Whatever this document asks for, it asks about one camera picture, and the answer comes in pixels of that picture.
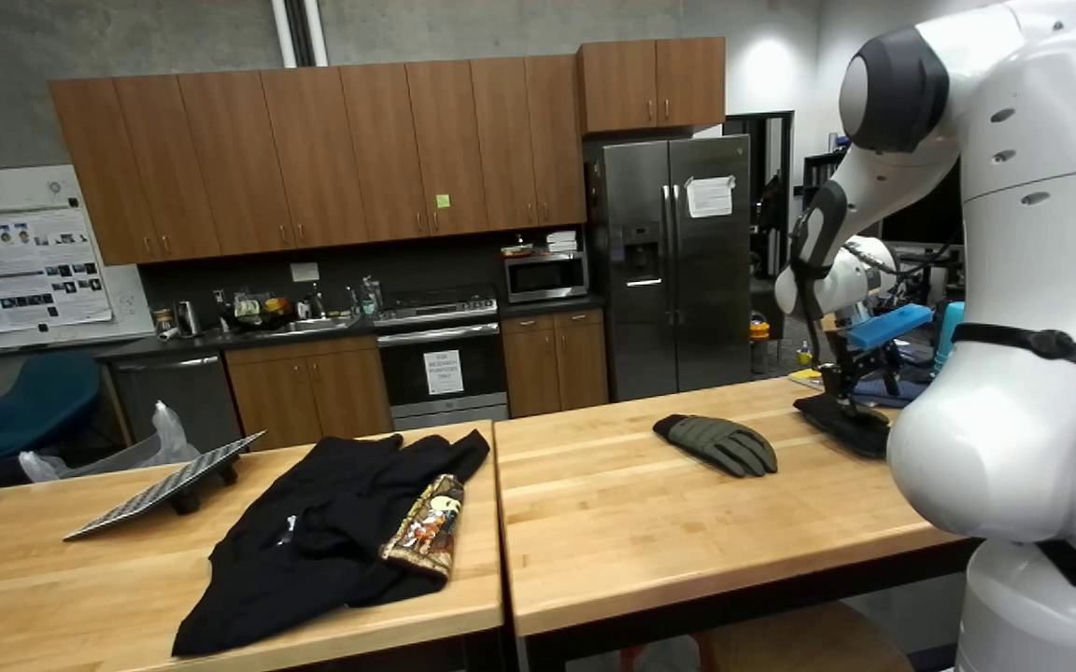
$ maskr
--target kitchen counter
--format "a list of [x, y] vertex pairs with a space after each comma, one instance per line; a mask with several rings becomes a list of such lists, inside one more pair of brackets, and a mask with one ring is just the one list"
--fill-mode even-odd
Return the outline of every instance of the kitchen counter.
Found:
[[[498, 423], [531, 667], [961, 573], [968, 545], [920, 520], [880, 461], [796, 413], [814, 391], [782, 378]], [[665, 443], [665, 413], [753, 427], [782, 469], [730, 478]]]
[[[441, 427], [447, 439], [489, 423]], [[0, 489], [0, 667], [295, 667], [499, 629], [498, 475], [467, 482], [456, 576], [443, 591], [376, 609], [339, 609], [288, 636], [218, 656], [169, 656], [171, 636], [208, 581], [208, 548], [300, 462], [310, 443], [243, 453], [234, 484], [201, 492], [201, 509], [146, 512], [97, 539], [64, 535], [132, 502], [171, 468]]]

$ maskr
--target refrigerator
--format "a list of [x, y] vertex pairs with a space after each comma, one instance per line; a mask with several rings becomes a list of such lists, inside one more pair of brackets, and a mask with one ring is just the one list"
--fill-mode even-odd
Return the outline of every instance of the refrigerator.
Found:
[[746, 380], [746, 138], [592, 146], [588, 199], [611, 401]]

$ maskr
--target black clothing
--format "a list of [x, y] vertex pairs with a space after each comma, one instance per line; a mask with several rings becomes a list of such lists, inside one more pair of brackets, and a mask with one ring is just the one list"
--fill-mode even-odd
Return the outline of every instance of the black clothing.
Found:
[[342, 605], [432, 594], [443, 576], [382, 559], [385, 541], [437, 475], [467, 482], [489, 443], [321, 436], [208, 554], [213, 578], [181, 624], [171, 655], [248, 646]]

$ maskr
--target cabinet door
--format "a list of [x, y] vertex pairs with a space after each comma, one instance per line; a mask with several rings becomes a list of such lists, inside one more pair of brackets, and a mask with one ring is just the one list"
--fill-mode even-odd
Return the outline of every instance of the cabinet door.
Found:
[[337, 67], [305, 67], [264, 72], [262, 81], [291, 212], [291, 243], [366, 243], [342, 74]]
[[229, 351], [233, 396], [243, 432], [264, 428], [264, 447], [313, 443], [318, 413], [310, 368], [295, 347]]
[[324, 436], [364, 436], [387, 428], [387, 391], [372, 337], [310, 345], [313, 417]]
[[182, 74], [201, 188], [219, 232], [218, 253], [288, 247], [288, 200], [264, 88], [254, 72]]
[[653, 40], [602, 40], [579, 50], [582, 132], [659, 126]]
[[609, 403], [602, 310], [559, 314], [558, 363], [559, 363], [564, 410]]
[[559, 410], [559, 372], [550, 341], [550, 317], [504, 320], [504, 378], [512, 417]]
[[161, 256], [213, 256], [218, 229], [176, 79], [116, 79]]
[[539, 138], [531, 135], [539, 132], [533, 116], [543, 116], [543, 103], [550, 102], [539, 107], [531, 102], [531, 61], [471, 61], [471, 87], [487, 188], [487, 232], [543, 223], [533, 200]]
[[64, 146], [108, 265], [161, 263], [134, 146], [111, 79], [51, 81]]
[[533, 158], [533, 184], [528, 188], [533, 200], [539, 229], [545, 223], [582, 223], [582, 120], [579, 120], [579, 74], [574, 57], [539, 57], [528, 67], [528, 107]]
[[709, 126], [724, 120], [724, 40], [659, 40], [659, 88], [665, 126]]
[[471, 65], [410, 65], [406, 79], [431, 229], [441, 235], [489, 229]]
[[372, 240], [417, 240], [427, 235], [427, 199], [413, 141], [413, 113], [406, 72], [400, 65], [339, 67], [352, 149], [364, 189], [364, 220], [355, 232]]

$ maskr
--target stove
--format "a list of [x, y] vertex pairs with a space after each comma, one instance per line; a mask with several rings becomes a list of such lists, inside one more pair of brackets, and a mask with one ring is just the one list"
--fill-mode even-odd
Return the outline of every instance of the stove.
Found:
[[498, 299], [413, 299], [376, 314], [394, 428], [507, 417]]
[[443, 304], [400, 304], [376, 314], [376, 330], [402, 330], [402, 324], [447, 324], [447, 320], [474, 320], [498, 317], [498, 299], [443, 299]]

